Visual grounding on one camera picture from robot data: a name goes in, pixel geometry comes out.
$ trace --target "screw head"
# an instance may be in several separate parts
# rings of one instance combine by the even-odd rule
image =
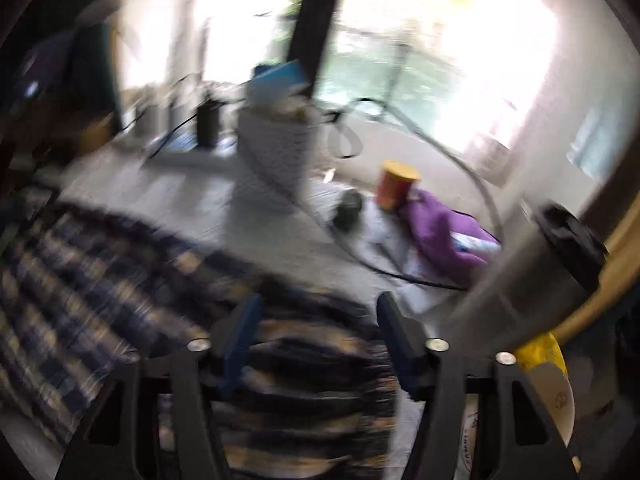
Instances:
[[[449,343],[444,341],[444,339],[427,339],[424,345],[434,352],[446,352],[449,350]]]
[[[501,365],[514,365],[516,364],[516,356],[509,352],[498,352],[495,355],[495,360]]]
[[[192,352],[204,352],[211,348],[211,342],[208,339],[193,339],[187,343],[187,348]]]

